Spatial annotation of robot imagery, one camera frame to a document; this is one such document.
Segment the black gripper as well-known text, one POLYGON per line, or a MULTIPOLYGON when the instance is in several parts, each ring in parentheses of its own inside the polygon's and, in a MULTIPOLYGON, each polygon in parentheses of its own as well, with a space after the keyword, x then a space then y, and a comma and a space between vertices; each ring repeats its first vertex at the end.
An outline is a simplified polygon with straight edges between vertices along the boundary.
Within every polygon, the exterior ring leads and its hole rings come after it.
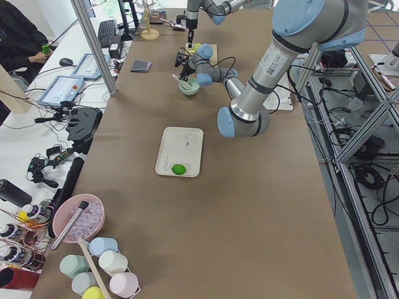
POLYGON ((188 42, 192 42, 194 39, 195 29, 197 29, 198 20, 197 19, 187 19, 186 27, 188 28, 188 42))
POLYGON ((188 78, 193 73, 193 69, 189 66, 187 62, 182 64, 182 66, 183 69, 180 73, 180 78, 188 78))

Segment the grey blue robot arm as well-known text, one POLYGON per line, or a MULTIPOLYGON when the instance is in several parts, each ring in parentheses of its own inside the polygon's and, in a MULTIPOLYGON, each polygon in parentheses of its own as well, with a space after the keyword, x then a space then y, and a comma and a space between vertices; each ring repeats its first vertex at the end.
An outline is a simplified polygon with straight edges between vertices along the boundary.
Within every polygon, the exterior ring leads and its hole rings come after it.
POLYGON ((232 68, 210 64, 208 44, 187 57, 177 55, 183 66, 180 80, 196 74, 201 87, 222 83, 233 99, 218 112, 218 130, 224 137, 249 137, 264 133, 269 112, 264 102, 298 55, 317 44, 321 52, 359 45, 365 38, 368 1, 279 1, 272 17, 272 40, 259 65, 243 85, 232 68))
POLYGON ((186 5, 186 27, 188 28, 188 43, 193 43, 195 29, 198 27, 199 11, 202 9, 209 18, 216 24, 220 25, 225 17, 237 11, 244 4, 251 1, 233 0, 223 1, 216 4, 212 0, 188 0, 186 5))

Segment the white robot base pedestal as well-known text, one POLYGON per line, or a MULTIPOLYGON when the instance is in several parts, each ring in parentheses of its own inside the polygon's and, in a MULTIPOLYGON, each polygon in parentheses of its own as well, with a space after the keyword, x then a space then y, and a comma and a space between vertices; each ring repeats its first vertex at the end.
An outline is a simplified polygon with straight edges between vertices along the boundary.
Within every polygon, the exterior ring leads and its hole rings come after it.
POLYGON ((270 111, 278 110, 293 110, 290 91, 277 87, 264 102, 264 107, 270 111))

